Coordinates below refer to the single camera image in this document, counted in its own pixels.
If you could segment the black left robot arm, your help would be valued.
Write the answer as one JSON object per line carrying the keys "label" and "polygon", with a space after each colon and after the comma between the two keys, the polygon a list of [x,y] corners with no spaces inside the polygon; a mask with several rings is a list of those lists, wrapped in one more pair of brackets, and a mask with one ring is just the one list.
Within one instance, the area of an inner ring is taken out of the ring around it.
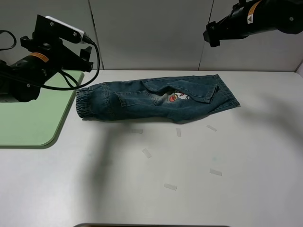
{"label": "black left robot arm", "polygon": [[41,15],[37,16],[32,38],[21,37],[20,45],[30,54],[12,65],[0,62],[0,100],[4,103],[36,100],[42,88],[82,88],[67,70],[91,72],[91,51],[98,49],[86,32]]}

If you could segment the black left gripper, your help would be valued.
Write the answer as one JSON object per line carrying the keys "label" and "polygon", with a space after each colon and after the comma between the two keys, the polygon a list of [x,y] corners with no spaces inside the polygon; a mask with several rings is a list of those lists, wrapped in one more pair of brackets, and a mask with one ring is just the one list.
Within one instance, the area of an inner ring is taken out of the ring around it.
{"label": "black left gripper", "polygon": [[24,36],[20,44],[30,52],[44,55],[58,68],[90,72],[93,68],[93,63],[89,61],[92,47],[81,49],[77,55],[63,44],[63,40],[51,33],[45,16],[37,15],[32,38]]}

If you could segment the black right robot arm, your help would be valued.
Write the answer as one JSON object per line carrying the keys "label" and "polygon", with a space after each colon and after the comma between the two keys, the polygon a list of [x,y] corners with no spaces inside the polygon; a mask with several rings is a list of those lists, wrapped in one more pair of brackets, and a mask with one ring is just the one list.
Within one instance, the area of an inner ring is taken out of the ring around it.
{"label": "black right robot arm", "polygon": [[208,23],[203,37],[211,47],[217,47],[221,40],[244,39],[274,30],[292,35],[303,31],[301,0],[240,0],[228,16]]}

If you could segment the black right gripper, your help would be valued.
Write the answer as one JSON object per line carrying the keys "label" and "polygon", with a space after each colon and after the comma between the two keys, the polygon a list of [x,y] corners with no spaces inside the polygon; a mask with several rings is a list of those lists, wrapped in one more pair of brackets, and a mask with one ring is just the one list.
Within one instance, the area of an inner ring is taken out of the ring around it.
{"label": "black right gripper", "polygon": [[228,15],[219,22],[210,22],[206,25],[203,32],[204,40],[211,47],[220,46],[221,40],[233,40],[237,38],[237,33],[234,31],[236,24],[236,16]]}

